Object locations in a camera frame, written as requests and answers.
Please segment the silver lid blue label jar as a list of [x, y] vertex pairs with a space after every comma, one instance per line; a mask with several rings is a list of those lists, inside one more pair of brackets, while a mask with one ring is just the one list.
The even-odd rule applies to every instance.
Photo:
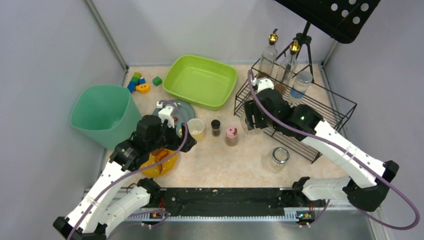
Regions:
[[313, 75], [309, 71], [300, 71], [293, 82], [290, 89], [288, 100], [293, 104], [301, 102], [310, 84], [312, 83]]

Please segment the gold top oil bottle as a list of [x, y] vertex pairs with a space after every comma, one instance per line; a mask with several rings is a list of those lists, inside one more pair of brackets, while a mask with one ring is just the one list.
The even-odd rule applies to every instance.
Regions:
[[298, 60], [296, 58], [301, 47], [297, 39], [295, 39], [289, 45], [289, 53], [286, 57], [280, 62], [277, 75], [275, 77], [276, 81], [274, 83], [274, 89], [277, 90], [281, 97], [283, 97], [287, 85], [291, 80], [294, 70], [297, 68]]
[[268, 45], [261, 54], [258, 72], [256, 75], [258, 79], [270, 77], [272, 75], [274, 63], [278, 54], [278, 51], [276, 49], [276, 43], [279, 39], [277, 31], [278, 29], [275, 28], [273, 32], [269, 35]]

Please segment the glass jar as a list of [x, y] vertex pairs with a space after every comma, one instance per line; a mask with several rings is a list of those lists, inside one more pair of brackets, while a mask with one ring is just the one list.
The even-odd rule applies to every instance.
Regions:
[[276, 147], [270, 152], [265, 163], [272, 172], [277, 173], [287, 165], [289, 159], [290, 154], [287, 149]]
[[260, 128], [249, 129], [245, 113], [242, 113], [240, 116], [240, 124], [243, 131], [249, 136], [256, 136], [262, 133], [262, 130]]

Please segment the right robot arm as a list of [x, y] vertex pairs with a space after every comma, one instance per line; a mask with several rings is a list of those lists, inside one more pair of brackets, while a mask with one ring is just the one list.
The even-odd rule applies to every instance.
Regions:
[[346, 172], [338, 178], [301, 177], [292, 189], [310, 201], [343, 200], [354, 207], [374, 212], [386, 198], [389, 187], [363, 168], [363, 163], [378, 176], [391, 182], [399, 165], [392, 160], [375, 159], [340, 135], [314, 108], [306, 104], [291, 107], [277, 90], [267, 88], [257, 93], [263, 107], [274, 117], [270, 118], [254, 100], [243, 104], [247, 129], [274, 128], [285, 136], [308, 145]]

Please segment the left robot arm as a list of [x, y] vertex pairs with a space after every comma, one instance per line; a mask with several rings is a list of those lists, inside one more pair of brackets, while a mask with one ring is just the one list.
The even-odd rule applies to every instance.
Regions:
[[107, 239], [133, 212], [148, 205], [160, 189], [153, 180], [144, 178], [127, 196], [111, 203], [126, 179], [157, 166], [147, 164], [152, 152], [168, 149], [175, 154], [186, 153], [196, 145], [187, 122], [181, 124], [181, 130], [179, 136], [167, 120], [151, 114], [143, 116], [130, 137], [115, 147], [101, 176], [83, 200], [67, 216], [57, 217], [53, 227], [66, 240]]

